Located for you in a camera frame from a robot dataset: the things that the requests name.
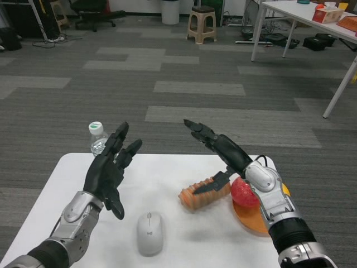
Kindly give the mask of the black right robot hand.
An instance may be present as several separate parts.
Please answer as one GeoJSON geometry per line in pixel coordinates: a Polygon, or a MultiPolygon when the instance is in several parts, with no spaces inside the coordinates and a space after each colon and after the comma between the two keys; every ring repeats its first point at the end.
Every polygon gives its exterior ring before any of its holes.
{"type": "Polygon", "coordinates": [[[220,191],[229,182],[229,178],[237,173],[244,175],[244,170],[253,161],[249,155],[240,148],[229,137],[223,134],[216,134],[211,128],[184,119],[184,125],[191,130],[191,135],[203,143],[212,152],[216,153],[226,164],[225,172],[218,172],[213,176],[213,181],[198,187],[193,194],[204,194],[211,191],[220,191]]]}

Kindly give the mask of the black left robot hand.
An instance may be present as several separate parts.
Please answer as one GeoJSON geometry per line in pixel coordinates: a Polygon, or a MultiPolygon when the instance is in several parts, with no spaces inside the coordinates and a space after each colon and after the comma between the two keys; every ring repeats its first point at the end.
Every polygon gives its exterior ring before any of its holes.
{"type": "Polygon", "coordinates": [[[125,168],[142,146],[142,140],[138,139],[123,147],[128,130],[128,122],[123,122],[111,135],[100,134],[93,138],[91,150],[94,160],[83,187],[83,191],[97,197],[120,220],[124,218],[124,208],[118,187],[124,179],[125,168]]]}

